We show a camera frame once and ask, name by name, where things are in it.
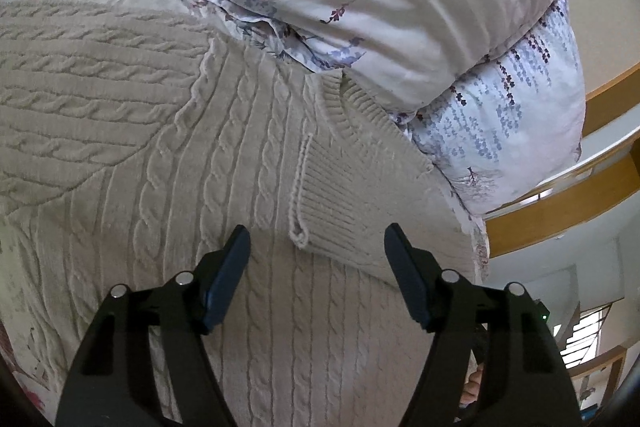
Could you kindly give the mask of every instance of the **metal screw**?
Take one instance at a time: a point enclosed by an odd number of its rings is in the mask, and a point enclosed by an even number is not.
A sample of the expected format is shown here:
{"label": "metal screw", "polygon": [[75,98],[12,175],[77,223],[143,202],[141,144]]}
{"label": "metal screw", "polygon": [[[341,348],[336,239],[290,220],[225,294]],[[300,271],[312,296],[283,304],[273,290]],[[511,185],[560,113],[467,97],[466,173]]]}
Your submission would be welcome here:
{"label": "metal screw", "polygon": [[444,282],[448,282],[448,283],[455,283],[458,282],[460,280],[460,274],[458,272],[456,272],[455,270],[444,270],[441,274],[440,277],[442,277],[442,280]]}
{"label": "metal screw", "polygon": [[119,299],[126,294],[127,287],[124,284],[116,284],[113,288],[111,288],[111,297],[113,297],[114,299]]}
{"label": "metal screw", "polygon": [[519,282],[512,282],[509,285],[509,291],[516,297],[522,297],[524,295],[525,289],[524,286]]}
{"label": "metal screw", "polygon": [[193,282],[193,273],[180,272],[175,276],[175,282],[177,282],[180,286],[191,284]]}

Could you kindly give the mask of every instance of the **blue gripper pad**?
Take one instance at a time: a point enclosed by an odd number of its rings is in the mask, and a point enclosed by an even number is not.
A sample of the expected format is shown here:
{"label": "blue gripper pad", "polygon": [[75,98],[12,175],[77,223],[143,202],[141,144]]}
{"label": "blue gripper pad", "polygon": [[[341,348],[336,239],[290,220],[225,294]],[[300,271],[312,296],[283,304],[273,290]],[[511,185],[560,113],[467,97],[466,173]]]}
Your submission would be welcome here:
{"label": "blue gripper pad", "polygon": [[428,286],[411,256],[413,247],[404,236],[398,223],[392,223],[385,230],[385,253],[396,276],[404,303],[411,318],[427,329],[431,315],[427,308]]}
{"label": "blue gripper pad", "polygon": [[213,280],[209,283],[204,278],[200,282],[205,289],[202,303],[206,312],[202,324],[207,332],[210,333],[215,326],[222,324],[250,254],[251,237],[242,225],[236,226],[222,250],[207,254],[214,256],[206,261],[209,266],[205,268],[205,271],[211,270]]}

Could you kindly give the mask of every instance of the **sweater sleeve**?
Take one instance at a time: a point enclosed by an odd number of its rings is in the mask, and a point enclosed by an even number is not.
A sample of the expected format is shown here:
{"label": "sweater sleeve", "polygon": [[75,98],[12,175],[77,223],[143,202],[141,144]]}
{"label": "sweater sleeve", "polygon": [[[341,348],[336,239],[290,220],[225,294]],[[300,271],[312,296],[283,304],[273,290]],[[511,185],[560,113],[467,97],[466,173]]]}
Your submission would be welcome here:
{"label": "sweater sleeve", "polygon": [[473,225],[428,158],[349,79],[316,76],[315,103],[318,129],[302,141],[290,199],[297,247],[395,285],[383,234],[398,222],[443,267],[475,280]]}

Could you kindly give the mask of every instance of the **hand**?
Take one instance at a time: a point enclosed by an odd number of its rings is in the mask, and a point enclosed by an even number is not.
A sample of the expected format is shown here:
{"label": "hand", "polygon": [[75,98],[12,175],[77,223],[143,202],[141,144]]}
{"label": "hand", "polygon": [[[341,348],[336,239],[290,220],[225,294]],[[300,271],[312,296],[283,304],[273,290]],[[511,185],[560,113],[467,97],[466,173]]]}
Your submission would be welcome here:
{"label": "hand", "polygon": [[469,405],[478,399],[480,393],[480,383],[482,382],[482,372],[484,371],[484,363],[478,365],[478,369],[469,375],[469,381],[465,384],[460,397],[462,405]]}

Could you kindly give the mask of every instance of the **beige sweater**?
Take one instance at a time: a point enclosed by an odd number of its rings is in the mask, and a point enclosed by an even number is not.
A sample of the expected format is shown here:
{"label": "beige sweater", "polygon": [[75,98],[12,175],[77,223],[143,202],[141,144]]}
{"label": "beige sweater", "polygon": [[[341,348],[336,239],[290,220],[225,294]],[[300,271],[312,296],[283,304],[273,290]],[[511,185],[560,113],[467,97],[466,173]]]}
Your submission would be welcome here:
{"label": "beige sweater", "polygon": [[238,223],[251,260],[206,347],[240,426],[398,423],[430,338],[384,282],[392,221],[477,271],[449,185],[358,87],[157,12],[0,8],[0,215],[0,320],[50,418],[108,288]]}

